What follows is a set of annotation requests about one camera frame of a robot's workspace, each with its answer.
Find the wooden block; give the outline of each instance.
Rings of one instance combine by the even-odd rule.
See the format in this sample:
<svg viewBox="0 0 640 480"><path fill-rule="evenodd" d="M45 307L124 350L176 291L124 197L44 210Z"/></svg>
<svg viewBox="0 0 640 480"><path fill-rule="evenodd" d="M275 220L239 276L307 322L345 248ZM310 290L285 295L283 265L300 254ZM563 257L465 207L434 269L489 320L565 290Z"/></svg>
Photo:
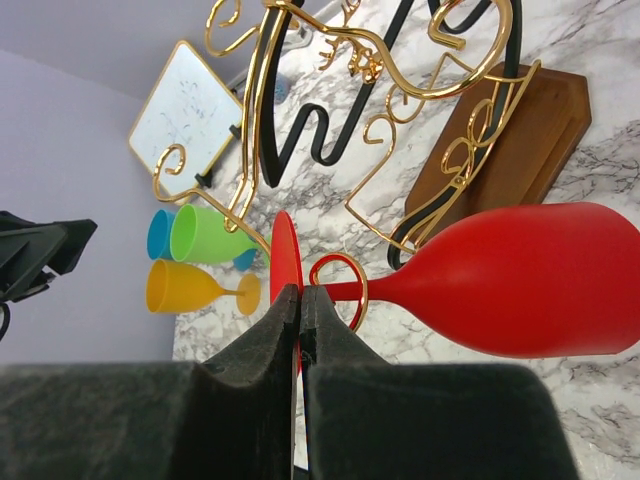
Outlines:
<svg viewBox="0 0 640 480"><path fill-rule="evenodd" d="M497 65L492 74L500 75L502 68ZM528 70L521 65L519 75ZM428 202L451 180L440 170L440 160L451 142L465 135L472 109L491 98L493 87L494 82L482 80L460 97L407 197L406 213ZM479 130L482 118L476 123ZM538 70L482 170L429 236L474 213L542 202L590 124L587 79ZM466 150L458 148L449 164L460 165L465 159Z"/></svg>

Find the marble countertop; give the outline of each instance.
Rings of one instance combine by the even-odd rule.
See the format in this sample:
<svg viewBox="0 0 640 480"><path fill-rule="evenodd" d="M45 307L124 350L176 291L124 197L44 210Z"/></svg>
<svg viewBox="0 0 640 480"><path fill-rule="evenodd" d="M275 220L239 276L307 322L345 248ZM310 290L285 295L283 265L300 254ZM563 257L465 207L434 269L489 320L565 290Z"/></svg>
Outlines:
<svg viewBox="0 0 640 480"><path fill-rule="evenodd" d="M546 202L587 200L621 212L640 227L640 0L541 0L524 2L522 63L540 58L543 66L585 75L589 81L593 123L560 174ZM351 25L383 33L397 2L363 0ZM461 8L468 11L472 5ZM426 36L429 12L417 0L394 46L399 68L414 83L429 78L443 49ZM338 25L341 19L330 24ZM466 37L460 55L477 62L495 35L497 12L491 11ZM276 108L281 145L300 105L316 102L330 112L328 148L332 148L360 87L349 78L349 52L339 50L335 63L318 72L318 52L327 47L315 34L309 47L294 50L281 61L281 72L295 85L287 100ZM451 70L443 74L454 75ZM384 108L391 81L383 74L374 90L360 126L343 158L335 167L315 164L308 155L315 119L298 143L280 186L262 185L248 221L267 234L277 210L293 217L303 257L305 275L323 254L343 251L355 256L370 278L389 273L386 244L369 232L343 206L346 194L383 155L386 144L366 145L362 130L367 118ZM354 205L368 218L390 229L401 218L404 200L433 144L448 119L455 99L427 105L411 124L398 130L396 154L376 182L357 197ZM380 129L372 132L388 138ZM227 203L236 185L239 149L233 147L216 174L214 195ZM225 287L235 287L241 274L231 264L204 267ZM327 281L346 280L345 268L328 267ZM248 329L268 309L268 276L263 263L253 271L263 279L263 298L251 317L238 312L232 298L221 298L208 308L180 315L176 321L174 358L205 360ZM353 305L339 305L350 318ZM431 331L402 308L372 303L358 334L378 354L392 363L505 362L461 347ZM617 356L555 358L516 361L529 366L550 390L576 463L585 480L640 478L640 345ZM306 465L301 388L298 389L296 464Z"/></svg>

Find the black object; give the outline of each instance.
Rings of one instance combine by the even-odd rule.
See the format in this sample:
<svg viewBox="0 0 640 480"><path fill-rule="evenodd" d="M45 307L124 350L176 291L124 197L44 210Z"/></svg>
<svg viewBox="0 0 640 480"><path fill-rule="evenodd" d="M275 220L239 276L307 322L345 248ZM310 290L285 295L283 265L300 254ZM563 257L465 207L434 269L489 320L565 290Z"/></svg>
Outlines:
<svg viewBox="0 0 640 480"><path fill-rule="evenodd" d="M298 7L301 7L304 3L303 0L292 0L292 3ZM400 29L404 24L407 15L409 14L409 10L413 5L413 0L401 0L400 5L389 25L389 29L384 37L384 42L389 49L393 47L393 44L400 33ZM265 53L267 51L267 45L269 43L269 39L271 38L271 30L273 30L276 18L280 14L280 11L277 9L272 9L267 13L267 28L265 29L265 33L262 34L258 46L256 47L256 58L258 60L265 59ZM307 103L303 105L296 118L293 122L293 126L291 127L291 131L287 135L287 139L282 146L282 150L278 153L278 145L276 144L276 134L275 134L275 126L273 121L273 106L274 106L274 91L276 85L276 75L278 72L278 64L280 63L280 55L282 53L282 45L284 43L284 38L287 33L287 29L289 27L289 22L291 21L291 14L287 14L285 17L284 24L282 29L280 30L275 50L272 56L267 58L269 63L267 65L258 65L258 71L266 69L266 79L264 83L264 94L262 105L260 106L259 116L260 116L260 162L261 162L261 172L264 177L264 181L267 185L272 188L275 188L280 183L280 179L291 159L291 156L294 152L296 144L304 130L304 127L307 123L307 119L312 113L316 113L318 116L318 126L313 136L313 142L311 144L311 158L324 166L335 165L342 154L344 153L351 136L358 124L358 120L362 115L362 111L371 96L371 92L375 86L375 83L363 84L360 87L360 91L358 92L358 96L349 111L349 115L347 116L347 120L345 121L342 130L338 134L338 139L336 140L331 153L323 157L322 150L325 146L325 139L327 136L327 131L329 130L329 114L324 107L321 105L317 105L315 103ZM251 96L255 98L256 89L258 88L258 82L254 82L253 91L250 92Z"/></svg>
<svg viewBox="0 0 640 480"><path fill-rule="evenodd" d="M43 292L55 274L73 271L96 228L92 220L33 223L0 212L0 340L9 324L7 302Z"/></svg>
<svg viewBox="0 0 640 480"><path fill-rule="evenodd" d="M429 0L429 9L431 14L440 7L441 0ZM487 8L491 5L491 0L480 0L471 13L465 18L460 25L455 28L449 27L446 22L443 22L443 29L448 33L460 34L466 32L482 17ZM505 49L504 69L502 76L504 78L517 78L518 69L520 67L520 50L522 46L522 3L521 0L511 0L511 8L513 10L513 24L511 27L511 33L507 41L507 47ZM498 93L496 95L496 101L493 106L493 117L491 124L487 127L482 140L488 139L494 134L498 128L500 117L502 112L507 107L507 96L509 94L510 85L503 83L498 87ZM474 168L478 168L481 164L480 160L484 157L488 147L478 148L475 151L473 165ZM442 193L440 193L435 199L425 205L423 208L413 213L410 217L406 217L398 224L396 231L391 237L398 243L401 243L404 237L411 231L411 229L418 223L429 217L436 210L447 203L456 192L455 187L448 187ZM389 244L387 249L387 262L389 266L394 270L399 270L404 263L400 261L400 249L393 244Z"/></svg>
<svg viewBox="0 0 640 480"><path fill-rule="evenodd" d="M308 472L292 467L298 340ZM578 479L529 370L389 365L323 287L287 286L203 364L7 367L0 394L7 480Z"/></svg>
<svg viewBox="0 0 640 480"><path fill-rule="evenodd" d="M241 140L242 135L240 129L235 125L231 125L229 127L229 131L233 135L236 140ZM196 182L200 185L200 188L211 188L213 186L213 170L215 165L211 167L204 175L200 175L199 173L195 174Z"/></svg>

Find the yellow wine glass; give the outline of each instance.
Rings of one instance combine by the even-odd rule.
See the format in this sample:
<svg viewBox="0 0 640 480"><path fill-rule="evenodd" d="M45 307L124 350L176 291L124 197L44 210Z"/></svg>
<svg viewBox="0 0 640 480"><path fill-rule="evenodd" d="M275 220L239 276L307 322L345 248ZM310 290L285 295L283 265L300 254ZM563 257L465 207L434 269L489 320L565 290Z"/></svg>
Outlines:
<svg viewBox="0 0 640 480"><path fill-rule="evenodd" d="M251 315L260 303L260 279L250 273L237 290L227 290L204 270L186 263L158 259L147 279L147 308L151 313L187 313L200 310L223 295L236 297L238 310Z"/></svg>

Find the framed mirror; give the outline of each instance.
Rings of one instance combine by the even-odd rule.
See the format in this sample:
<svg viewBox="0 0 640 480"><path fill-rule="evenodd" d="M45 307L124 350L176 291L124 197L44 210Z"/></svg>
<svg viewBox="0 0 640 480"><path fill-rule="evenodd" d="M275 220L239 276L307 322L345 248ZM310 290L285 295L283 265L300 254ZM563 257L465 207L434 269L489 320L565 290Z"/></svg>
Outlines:
<svg viewBox="0 0 640 480"><path fill-rule="evenodd" d="M196 174L206 174L240 127L242 104L186 41L179 41L131 128L129 146L153 172L171 144L182 144L189 161L180 175L161 175L169 194L196 187ZM178 155L167 161L178 163Z"/></svg>

